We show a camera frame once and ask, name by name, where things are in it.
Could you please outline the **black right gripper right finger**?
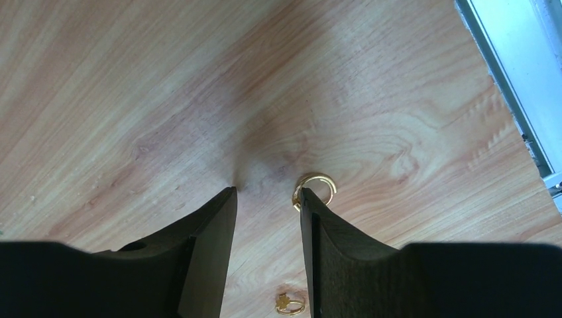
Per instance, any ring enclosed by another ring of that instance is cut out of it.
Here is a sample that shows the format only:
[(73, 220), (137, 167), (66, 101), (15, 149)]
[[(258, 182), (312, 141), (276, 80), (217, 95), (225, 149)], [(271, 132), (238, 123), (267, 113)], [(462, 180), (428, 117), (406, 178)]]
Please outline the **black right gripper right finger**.
[(392, 248), (300, 192), (312, 317), (560, 317), (561, 249), (417, 242)]

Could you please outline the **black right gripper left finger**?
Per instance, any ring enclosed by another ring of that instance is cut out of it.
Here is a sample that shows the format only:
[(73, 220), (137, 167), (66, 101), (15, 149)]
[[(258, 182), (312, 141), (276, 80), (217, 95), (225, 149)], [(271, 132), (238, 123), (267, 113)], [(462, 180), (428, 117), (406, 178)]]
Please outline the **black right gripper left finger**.
[(197, 211), (116, 251), (1, 243), (2, 317), (218, 317), (235, 220), (227, 187)]

